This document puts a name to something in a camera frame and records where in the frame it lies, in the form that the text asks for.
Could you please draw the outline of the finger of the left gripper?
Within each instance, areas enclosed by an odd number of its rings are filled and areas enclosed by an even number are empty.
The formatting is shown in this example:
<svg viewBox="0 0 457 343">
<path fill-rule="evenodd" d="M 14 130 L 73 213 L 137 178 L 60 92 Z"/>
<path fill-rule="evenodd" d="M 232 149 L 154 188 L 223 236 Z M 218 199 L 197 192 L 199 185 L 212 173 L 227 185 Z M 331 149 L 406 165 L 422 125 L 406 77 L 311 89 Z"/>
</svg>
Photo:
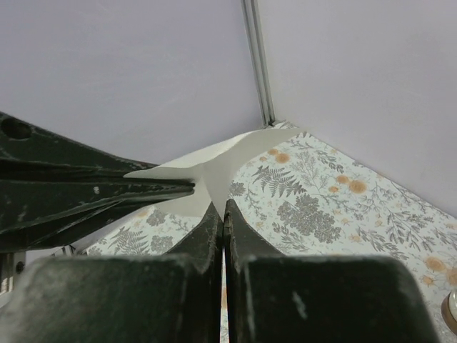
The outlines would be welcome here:
<svg viewBox="0 0 457 343">
<path fill-rule="evenodd" d="M 1 187 L 110 184 L 193 188 L 187 179 L 128 177 L 154 164 L 121 158 L 1 113 Z"/>
</svg>

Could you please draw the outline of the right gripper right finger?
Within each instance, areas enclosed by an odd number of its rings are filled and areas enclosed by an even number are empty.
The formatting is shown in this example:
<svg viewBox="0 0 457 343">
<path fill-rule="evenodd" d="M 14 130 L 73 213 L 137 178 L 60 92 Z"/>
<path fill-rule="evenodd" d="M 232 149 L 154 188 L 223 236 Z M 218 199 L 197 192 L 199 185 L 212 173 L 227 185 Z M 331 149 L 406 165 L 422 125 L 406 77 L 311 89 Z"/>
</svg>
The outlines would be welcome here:
<svg viewBox="0 0 457 343">
<path fill-rule="evenodd" d="M 231 342 L 436 342 L 420 289 L 400 261 L 290 256 L 243 218 L 224 219 Z"/>
</svg>

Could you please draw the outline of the white paper coffee filter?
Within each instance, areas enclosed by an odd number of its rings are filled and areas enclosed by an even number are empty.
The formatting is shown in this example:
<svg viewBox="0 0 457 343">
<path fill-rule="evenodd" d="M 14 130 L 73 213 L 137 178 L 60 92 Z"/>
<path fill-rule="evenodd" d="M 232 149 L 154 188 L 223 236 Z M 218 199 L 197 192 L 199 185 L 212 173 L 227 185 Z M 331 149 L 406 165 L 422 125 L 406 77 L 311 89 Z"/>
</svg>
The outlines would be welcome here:
<svg viewBox="0 0 457 343">
<path fill-rule="evenodd" d="M 160 166 L 130 172 L 125 177 L 190 180 L 195 183 L 192 195 L 161 202 L 156 206 L 168 214 L 201 217 L 209 204 L 213 204 L 218 215 L 223 217 L 229 187 L 239 168 L 301 132 L 301 129 L 261 129 L 246 132 Z"/>
</svg>

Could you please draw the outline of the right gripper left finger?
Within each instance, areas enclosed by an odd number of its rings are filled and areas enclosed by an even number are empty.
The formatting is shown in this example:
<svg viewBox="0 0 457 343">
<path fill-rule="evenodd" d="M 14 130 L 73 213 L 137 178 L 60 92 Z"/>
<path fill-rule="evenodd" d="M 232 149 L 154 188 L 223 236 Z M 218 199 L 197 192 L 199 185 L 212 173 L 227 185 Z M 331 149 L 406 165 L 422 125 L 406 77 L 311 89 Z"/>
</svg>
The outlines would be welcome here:
<svg viewBox="0 0 457 343">
<path fill-rule="evenodd" d="M 217 342 L 221 234 L 209 206 L 162 255 L 37 259 L 1 308 L 1 340 Z"/>
</svg>

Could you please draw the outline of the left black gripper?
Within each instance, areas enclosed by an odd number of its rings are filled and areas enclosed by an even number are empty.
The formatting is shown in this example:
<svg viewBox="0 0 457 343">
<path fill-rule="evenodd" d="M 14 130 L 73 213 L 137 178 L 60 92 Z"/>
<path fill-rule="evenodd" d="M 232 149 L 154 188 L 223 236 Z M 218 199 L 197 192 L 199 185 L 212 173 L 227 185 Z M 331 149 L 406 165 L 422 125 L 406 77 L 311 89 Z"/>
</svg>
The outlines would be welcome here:
<svg viewBox="0 0 457 343">
<path fill-rule="evenodd" d="M 187 180 L 1 181 L 1 249 L 27 250 L 118 205 L 143 205 L 193 194 Z M 12 292 L 26 252 L 1 253 L 1 296 Z"/>
</svg>

